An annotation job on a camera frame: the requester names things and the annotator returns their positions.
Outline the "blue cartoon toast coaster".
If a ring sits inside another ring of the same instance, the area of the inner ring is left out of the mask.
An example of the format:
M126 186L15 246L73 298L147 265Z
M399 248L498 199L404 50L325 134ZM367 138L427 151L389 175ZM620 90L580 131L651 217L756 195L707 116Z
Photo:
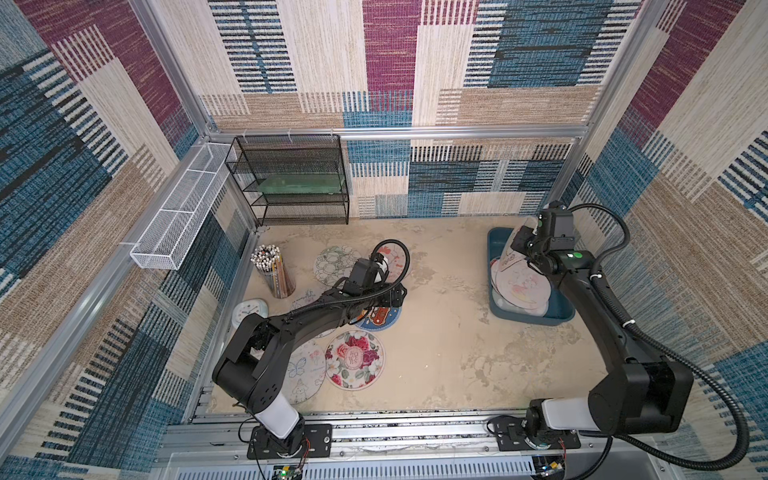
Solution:
M362 330L370 332L379 332L393 326L402 314L401 308L395 307L375 307L365 314L362 319L356 323L356 326Z

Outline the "pink checkered bunny coaster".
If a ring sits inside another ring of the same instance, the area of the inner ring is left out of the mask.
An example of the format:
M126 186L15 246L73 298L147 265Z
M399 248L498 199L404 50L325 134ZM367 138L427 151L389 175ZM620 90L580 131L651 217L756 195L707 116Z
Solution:
M382 254L386 259L388 267L387 282L394 282L405 269L404 249L397 244L388 243L379 247L377 252Z

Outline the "pink unicorn moon coaster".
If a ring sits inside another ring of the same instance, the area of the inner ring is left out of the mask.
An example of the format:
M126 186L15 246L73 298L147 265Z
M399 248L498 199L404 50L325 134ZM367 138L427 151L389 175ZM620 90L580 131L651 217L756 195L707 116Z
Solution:
M552 287L541 274L531 269L525 258L515 254L510 260L490 262L491 302L512 313L542 317L549 308Z

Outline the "teal plastic storage box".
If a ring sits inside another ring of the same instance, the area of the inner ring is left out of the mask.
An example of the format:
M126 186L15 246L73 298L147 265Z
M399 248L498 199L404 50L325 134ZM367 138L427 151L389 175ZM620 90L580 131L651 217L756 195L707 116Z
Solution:
M568 301L568 299L560 293L552 283L543 275L550 283L552 287L552 293L549 299L549 308L542 317L535 317L532 315L512 313L504 311L491 302L491 279L490 279L490 262L492 259L500 258L502 260L510 260L512 256L501 258L500 254L502 248L511 233L513 228L495 227L488 231L487 234L487 256L488 256L488 282L489 282L489 302L491 312L498 318L522 323L545 325L545 326L557 326L564 322L570 321L575 315L575 308Z

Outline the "red rose floral coaster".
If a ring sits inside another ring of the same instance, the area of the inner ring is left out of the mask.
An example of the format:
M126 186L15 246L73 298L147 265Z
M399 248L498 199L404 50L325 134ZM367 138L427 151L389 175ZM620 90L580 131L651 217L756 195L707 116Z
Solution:
M346 391L373 385L381 377L385 363L383 344L374 334L363 330L337 336L325 350L326 378Z

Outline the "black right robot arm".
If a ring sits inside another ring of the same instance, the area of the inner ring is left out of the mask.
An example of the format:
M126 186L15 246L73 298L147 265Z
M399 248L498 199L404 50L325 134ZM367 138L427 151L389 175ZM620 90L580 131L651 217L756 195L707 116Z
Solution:
M671 433L678 429L692 383L691 369L629 331L603 298L616 301L607 278L588 251L572 240L539 248L534 230L524 226L511 247L550 281L581 316L598 347L606 376L585 397L533 400L526 411L527 436L539 441L549 431L592 431L605 435Z

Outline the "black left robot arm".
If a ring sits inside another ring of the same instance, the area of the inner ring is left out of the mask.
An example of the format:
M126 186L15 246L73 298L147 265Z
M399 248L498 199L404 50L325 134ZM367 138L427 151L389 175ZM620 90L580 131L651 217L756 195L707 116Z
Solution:
M241 321L219 357L212 380L278 440L303 437L302 416L282 393L293 352L317 335L350 324L369 308L400 307L403 278L379 282L353 295L330 288L311 304L264 318Z

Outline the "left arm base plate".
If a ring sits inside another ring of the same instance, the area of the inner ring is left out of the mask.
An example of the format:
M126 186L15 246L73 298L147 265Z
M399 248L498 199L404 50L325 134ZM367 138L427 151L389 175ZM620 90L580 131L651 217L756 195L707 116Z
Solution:
M333 440L331 424L299 422L285 439L263 426L255 427L247 442L249 460L329 458Z

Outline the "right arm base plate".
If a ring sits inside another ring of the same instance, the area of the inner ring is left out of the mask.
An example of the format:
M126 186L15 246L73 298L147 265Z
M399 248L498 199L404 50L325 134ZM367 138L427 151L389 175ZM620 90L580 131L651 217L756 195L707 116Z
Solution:
M486 431L496 440L501 452L576 450L581 441L575 431L535 430L525 418L499 415L486 421Z

